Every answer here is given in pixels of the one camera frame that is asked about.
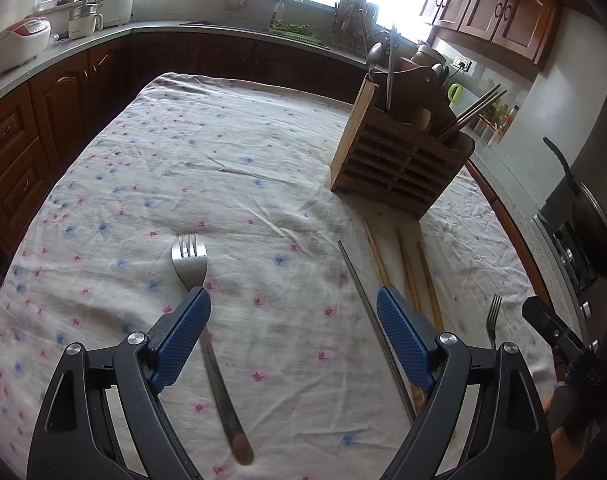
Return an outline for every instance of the drawer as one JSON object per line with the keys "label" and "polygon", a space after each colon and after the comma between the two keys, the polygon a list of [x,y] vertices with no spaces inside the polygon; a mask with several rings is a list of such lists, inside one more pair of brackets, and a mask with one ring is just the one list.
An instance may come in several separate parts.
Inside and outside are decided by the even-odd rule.
{"label": "drawer", "polygon": [[0,176],[36,137],[30,91],[23,84],[0,100]]}
{"label": "drawer", "polygon": [[0,242],[11,253],[54,186],[39,139],[0,176]]}

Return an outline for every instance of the person's hand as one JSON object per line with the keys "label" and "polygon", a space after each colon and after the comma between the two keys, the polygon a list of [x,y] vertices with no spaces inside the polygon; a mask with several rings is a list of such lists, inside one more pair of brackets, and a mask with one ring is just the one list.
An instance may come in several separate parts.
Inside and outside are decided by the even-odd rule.
{"label": "person's hand", "polygon": [[[552,396],[543,404],[543,411],[548,415]],[[552,452],[554,453],[555,476],[561,480],[581,458],[581,444],[573,443],[566,433],[566,428],[560,427],[551,435]]]}

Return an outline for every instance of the blue gripper pad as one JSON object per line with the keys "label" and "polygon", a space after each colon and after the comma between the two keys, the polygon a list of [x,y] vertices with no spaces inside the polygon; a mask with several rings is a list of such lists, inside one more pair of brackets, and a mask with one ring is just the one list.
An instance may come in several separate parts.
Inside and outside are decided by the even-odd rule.
{"label": "blue gripper pad", "polygon": [[[436,382],[430,370],[430,352],[408,320],[408,317],[411,317],[420,321],[420,315],[410,312],[408,303],[393,286],[384,287],[379,291],[377,314],[408,380],[426,394],[430,393]],[[425,332],[425,327],[417,329]],[[432,330],[434,336],[437,336],[437,331]]]}
{"label": "blue gripper pad", "polygon": [[156,352],[155,372],[150,387],[160,394],[174,384],[210,319],[210,295],[194,287],[174,312],[161,316],[148,332],[152,352]]}

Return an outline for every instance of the electrical outlet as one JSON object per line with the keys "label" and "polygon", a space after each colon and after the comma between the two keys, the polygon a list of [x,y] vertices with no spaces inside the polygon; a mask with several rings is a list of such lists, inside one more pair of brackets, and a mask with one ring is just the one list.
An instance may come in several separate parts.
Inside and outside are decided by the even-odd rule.
{"label": "electrical outlet", "polygon": [[456,56],[453,61],[453,66],[455,68],[461,68],[461,72],[468,72],[471,68],[472,61],[463,56]]}

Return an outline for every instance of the frying pan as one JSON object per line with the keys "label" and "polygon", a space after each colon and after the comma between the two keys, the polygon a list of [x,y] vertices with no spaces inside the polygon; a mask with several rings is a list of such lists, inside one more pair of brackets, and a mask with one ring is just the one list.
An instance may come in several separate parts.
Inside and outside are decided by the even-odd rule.
{"label": "frying pan", "polygon": [[574,193],[572,223],[579,246],[595,272],[607,279],[607,215],[588,188],[577,182],[561,150],[548,138],[543,142],[557,156],[566,173],[566,182]]}

